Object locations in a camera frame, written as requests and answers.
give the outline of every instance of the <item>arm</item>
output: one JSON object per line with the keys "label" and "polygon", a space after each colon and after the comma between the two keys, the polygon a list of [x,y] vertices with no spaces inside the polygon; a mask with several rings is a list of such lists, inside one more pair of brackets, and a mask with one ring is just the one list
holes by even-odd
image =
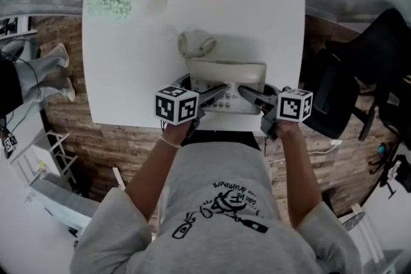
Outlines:
{"label": "arm", "polygon": [[304,136],[297,123],[279,121],[287,169],[288,213],[292,226],[334,272],[362,272],[360,254],[340,221],[322,202]]}
{"label": "arm", "polygon": [[[168,125],[164,138],[180,144],[190,122]],[[150,219],[177,149],[158,141],[125,192],[111,189],[79,239],[71,273],[135,273],[152,240]]]}
{"label": "arm", "polygon": [[283,142],[286,161],[288,213],[292,226],[297,228],[322,201],[321,191],[298,124],[279,121],[277,134]]}
{"label": "arm", "polygon": [[[168,124],[163,136],[167,141],[180,145],[190,124],[191,121],[178,126]],[[147,221],[151,218],[157,206],[176,153],[176,148],[159,140],[142,168],[125,189],[125,192]]]}

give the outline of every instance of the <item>black and white marker cube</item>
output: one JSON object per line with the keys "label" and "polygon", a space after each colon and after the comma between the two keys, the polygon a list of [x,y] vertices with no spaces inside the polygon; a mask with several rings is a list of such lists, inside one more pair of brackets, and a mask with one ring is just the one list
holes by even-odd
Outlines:
{"label": "black and white marker cube", "polygon": [[167,86],[155,95],[155,116],[171,124],[185,123],[197,116],[197,92]]}
{"label": "black and white marker cube", "polygon": [[313,93],[291,89],[278,95],[277,119],[303,122],[311,115]]}
{"label": "black and white marker cube", "polygon": [[15,149],[15,146],[17,145],[17,139],[9,133],[7,139],[4,141],[4,146],[7,150],[7,152],[11,152],[12,150]]}

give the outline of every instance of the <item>hand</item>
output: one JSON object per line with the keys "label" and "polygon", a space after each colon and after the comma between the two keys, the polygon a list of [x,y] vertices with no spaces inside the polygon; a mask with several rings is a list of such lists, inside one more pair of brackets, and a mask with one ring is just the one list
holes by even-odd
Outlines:
{"label": "hand", "polygon": [[278,129],[277,129],[277,136],[282,139],[288,135],[295,135],[298,131],[300,131],[300,127],[298,123],[293,121],[287,120],[278,120]]}
{"label": "hand", "polygon": [[179,124],[177,126],[173,126],[172,124],[168,123],[163,136],[168,142],[180,145],[184,138],[186,138],[186,134],[190,125],[191,121]]}

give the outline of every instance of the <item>black graphic print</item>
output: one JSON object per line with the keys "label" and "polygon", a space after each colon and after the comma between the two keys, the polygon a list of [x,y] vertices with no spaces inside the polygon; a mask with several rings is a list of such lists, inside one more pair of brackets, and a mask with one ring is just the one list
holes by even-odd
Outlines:
{"label": "black graphic print", "polygon": [[191,227],[193,227],[193,223],[195,222],[193,215],[194,212],[187,212],[184,224],[181,224],[179,227],[177,227],[172,237],[174,237],[175,239],[182,239],[184,236],[186,236],[187,232]]}
{"label": "black graphic print", "polygon": [[[238,184],[232,184],[227,182],[218,182],[213,184],[214,188],[231,186],[233,189],[229,189],[225,192],[219,192],[218,195],[212,199],[207,200],[200,206],[200,213],[204,218],[211,218],[215,214],[222,214],[224,216],[232,218],[236,223],[241,223],[244,226],[251,228],[257,232],[265,233],[268,230],[268,227],[257,223],[250,219],[243,219],[237,215],[237,213],[245,207],[250,207],[256,211],[256,216],[259,214],[259,210],[254,207],[256,200],[250,196],[245,195],[248,193],[255,196],[251,191],[248,191],[247,188],[240,186]],[[188,212],[184,223],[181,224],[174,231],[172,237],[175,239],[182,239],[186,236],[188,231],[193,227],[195,222],[194,215],[198,212]]]}

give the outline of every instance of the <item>person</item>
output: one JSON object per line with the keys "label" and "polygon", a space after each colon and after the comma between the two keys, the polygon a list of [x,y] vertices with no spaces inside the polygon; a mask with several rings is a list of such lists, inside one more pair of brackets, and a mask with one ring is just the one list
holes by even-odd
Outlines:
{"label": "person", "polygon": [[277,130],[291,226],[280,219],[254,136],[241,141],[236,132],[230,142],[199,131],[185,139],[188,128],[169,124],[125,191],[109,191],[80,236],[71,273],[362,272],[355,244],[321,199],[298,124],[279,121]]}
{"label": "person", "polygon": [[3,59],[0,60],[0,85],[3,86],[0,118],[22,104],[41,102],[47,96],[56,93],[67,96],[70,101],[74,101],[76,97],[69,78],[57,76],[46,80],[46,76],[57,66],[69,66],[69,55],[64,45],[58,44],[45,57],[23,62],[17,55],[25,42],[28,41],[14,40],[0,51],[3,55]]}

